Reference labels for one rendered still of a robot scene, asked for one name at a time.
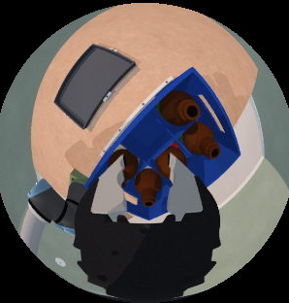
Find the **blue plastic crate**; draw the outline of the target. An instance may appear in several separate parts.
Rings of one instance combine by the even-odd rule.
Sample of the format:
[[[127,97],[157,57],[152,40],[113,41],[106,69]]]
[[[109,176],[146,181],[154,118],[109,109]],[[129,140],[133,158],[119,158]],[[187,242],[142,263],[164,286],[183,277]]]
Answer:
[[[212,130],[214,141],[218,143],[220,148],[220,155],[216,159],[207,158],[204,154],[197,155],[191,153],[181,140],[179,141],[178,137],[196,120],[183,126],[175,126],[166,122],[157,112],[155,105],[172,91],[172,89],[182,90],[188,93],[199,105],[201,113],[200,117],[196,120],[206,124]],[[146,104],[144,108],[139,111],[139,114],[133,118],[134,120],[127,128],[125,127],[116,140],[114,140],[113,145],[111,145],[112,147],[108,148],[101,158],[102,160],[98,162],[94,171],[91,173],[91,176],[84,185],[85,188],[88,189],[95,179],[99,178],[108,169],[109,159],[119,144],[139,159],[139,167],[135,175],[137,176],[146,166],[149,166],[159,174],[155,158],[176,141],[186,157],[186,167],[195,176],[199,176],[206,187],[210,186],[222,176],[241,156],[235,131],[222,104],[209,84],[194,67],[186,70],[159,92],[154,96],[154,99],[152,98],[152,100],[149,101],[150,103]],[[199,95],[203,95],[208,101],[221,123],[224,132],[220,130],[214,117]],[[161,119],[168,128],[159,119]],[[168,213],[167,201],[172,183],[170,179],[161,178],[162,188],[159,193],[156,194],[156,202],[152,207],[143,205],[142,195],[139,194],[135,188],[136,177],[127,181],[123,191],[138,199],[137,205],[126,200],[128,213],[147,220],[155,219]]]

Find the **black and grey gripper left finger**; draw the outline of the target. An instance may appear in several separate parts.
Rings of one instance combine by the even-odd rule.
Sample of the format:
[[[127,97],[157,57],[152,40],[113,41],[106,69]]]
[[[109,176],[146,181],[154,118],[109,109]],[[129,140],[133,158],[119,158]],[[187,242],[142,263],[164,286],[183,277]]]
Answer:
[[[84,234],[100,223],[117,221],[118,215],[127,211],[127,202],[121,185],[126,156],[118,158],[82,197],[75,214],[74,247],[80,250]]]

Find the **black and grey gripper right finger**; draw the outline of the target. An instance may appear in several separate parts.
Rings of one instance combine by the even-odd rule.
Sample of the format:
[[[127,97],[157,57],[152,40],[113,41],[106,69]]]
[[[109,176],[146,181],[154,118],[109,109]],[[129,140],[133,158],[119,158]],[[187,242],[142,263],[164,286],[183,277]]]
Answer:
[[[213,196],[201,179],[172,153],[168,153],[168,166],[173,186],[169,190],[167,211],[176,216],[176,221],[203,227],[212,240],[213,249],[220,247],[220,215]]]

